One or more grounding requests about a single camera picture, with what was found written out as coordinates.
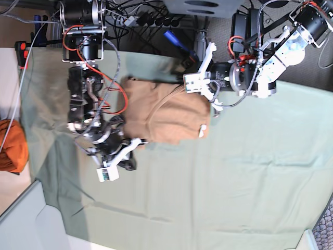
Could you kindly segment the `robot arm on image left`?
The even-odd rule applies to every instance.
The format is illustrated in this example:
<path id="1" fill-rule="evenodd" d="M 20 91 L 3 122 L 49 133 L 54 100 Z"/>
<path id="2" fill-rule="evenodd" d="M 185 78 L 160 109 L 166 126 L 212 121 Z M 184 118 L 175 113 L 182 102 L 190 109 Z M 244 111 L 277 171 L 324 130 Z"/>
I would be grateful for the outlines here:
<path id="1" fill-rule="evenodd" d="M 93 145 L 85 151 L 103 167 L 131 142 L 122 134 L 124 119 L 119 111 L 109 120 L 104 118 L 109 106 L 107 96 L 101 96 L 100 92 L 106 76 L 96 62 L 104 58 L 105 12 L 105 1 L 60 1 L 62 60 L 72 64 L 67 79 L 70 92 L 67 127 L 76 141 L 86 139 Z"/>

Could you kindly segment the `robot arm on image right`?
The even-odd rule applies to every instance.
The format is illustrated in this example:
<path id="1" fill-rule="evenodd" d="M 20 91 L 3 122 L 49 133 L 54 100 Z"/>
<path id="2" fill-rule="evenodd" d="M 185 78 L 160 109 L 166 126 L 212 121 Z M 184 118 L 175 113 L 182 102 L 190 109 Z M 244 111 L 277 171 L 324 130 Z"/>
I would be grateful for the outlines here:
<path id="1" fill-rule="evenodd" d="M 227 42 L 230 61 L 213 63 L 216 44 L 208 43 L 204 58 L 195 73 L 183 76 L 186 93 L 199 93 L 212 105 L 223 108 L 218 100 L 222 91 L 267 98 L 276 93 L 276 80 L 288 67 L 300 64 L 305 49 L 323 46 L 332 33 L 332 1 L 298 1 L 298 6 L 273 22 L 263 26 L 266 1 L 254 14 L 249 14 L 250 37 L 233 34 Z"/>

